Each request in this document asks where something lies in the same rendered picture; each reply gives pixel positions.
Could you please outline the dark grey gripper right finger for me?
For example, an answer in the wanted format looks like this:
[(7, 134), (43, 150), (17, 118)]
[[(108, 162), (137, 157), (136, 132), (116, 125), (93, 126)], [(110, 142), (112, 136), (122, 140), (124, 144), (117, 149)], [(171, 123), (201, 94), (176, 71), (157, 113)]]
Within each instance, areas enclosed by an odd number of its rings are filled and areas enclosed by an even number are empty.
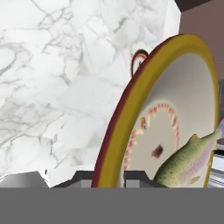
[(125, 188), (159, 187), (159, 184), (148, 178), (145, 171), (126, 171), (123, 180)]

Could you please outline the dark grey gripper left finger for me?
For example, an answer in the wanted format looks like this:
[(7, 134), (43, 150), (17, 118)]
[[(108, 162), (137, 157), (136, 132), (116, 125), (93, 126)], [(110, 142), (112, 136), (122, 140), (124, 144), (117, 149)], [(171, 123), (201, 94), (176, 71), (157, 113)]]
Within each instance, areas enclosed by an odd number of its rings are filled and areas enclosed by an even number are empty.
[(77, 171), (71, 179), (55, 185), (54, 188), (90, 188), (94, 173), (94, 171)]

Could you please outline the yellow rimmed white bowl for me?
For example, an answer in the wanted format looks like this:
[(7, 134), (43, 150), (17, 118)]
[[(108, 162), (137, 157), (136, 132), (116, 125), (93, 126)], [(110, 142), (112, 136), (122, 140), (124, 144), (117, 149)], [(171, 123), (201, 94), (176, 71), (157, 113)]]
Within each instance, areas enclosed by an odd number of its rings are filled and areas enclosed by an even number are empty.
[[(126, 171), (145, 171), (153, 180), (161, 164), (193, 134), (204, 137), (217, 129), (223, 130), (223, 125), (208, 46), (192, 34), (170, 37), (149, 54), (124, 89), (103, 139), (92, 185), (121, 186)], [(207, 184), (215, 146), (194, 182), (177, 187)]]

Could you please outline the green speckled fish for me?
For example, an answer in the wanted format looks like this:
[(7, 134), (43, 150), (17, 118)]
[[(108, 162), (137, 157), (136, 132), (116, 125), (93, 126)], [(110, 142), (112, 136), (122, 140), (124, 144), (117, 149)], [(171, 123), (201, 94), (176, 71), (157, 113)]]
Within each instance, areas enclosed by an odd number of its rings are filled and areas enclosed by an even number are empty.
[(185, 145), (161, 164), (153, 180), (167, 187), (194, 182), (197, 172), (208, 162), (216, 141), (222, 136), (221, 129), (203, 137), (193, 134)]

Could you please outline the small red rimmed plate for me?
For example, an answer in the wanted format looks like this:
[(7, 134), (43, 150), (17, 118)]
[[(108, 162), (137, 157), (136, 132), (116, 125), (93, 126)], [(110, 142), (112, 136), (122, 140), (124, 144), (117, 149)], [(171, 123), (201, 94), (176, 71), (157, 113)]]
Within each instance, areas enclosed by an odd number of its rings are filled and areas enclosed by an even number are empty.
[(140, 65), (148, 58), (149, 54), (144, 49), (137, 50), (131, 60), (130, 74), (134, 75)]

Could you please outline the grey metal object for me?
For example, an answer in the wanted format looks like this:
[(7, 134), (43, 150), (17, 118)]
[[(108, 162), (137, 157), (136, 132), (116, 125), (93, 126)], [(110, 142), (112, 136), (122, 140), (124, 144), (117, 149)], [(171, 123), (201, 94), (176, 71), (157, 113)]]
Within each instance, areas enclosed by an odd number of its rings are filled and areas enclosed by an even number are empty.
[(0, 188), (47, 188), (48, 185), (38, 171), (24, 172), (5, 176)]

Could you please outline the dark brown cupboard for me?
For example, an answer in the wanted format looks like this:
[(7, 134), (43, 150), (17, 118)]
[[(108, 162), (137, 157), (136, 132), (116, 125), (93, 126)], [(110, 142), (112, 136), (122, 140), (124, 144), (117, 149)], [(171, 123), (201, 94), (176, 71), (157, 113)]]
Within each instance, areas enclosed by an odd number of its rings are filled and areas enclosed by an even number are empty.
[(174, 0), (181, 12), (188, 11), (212, 0)]

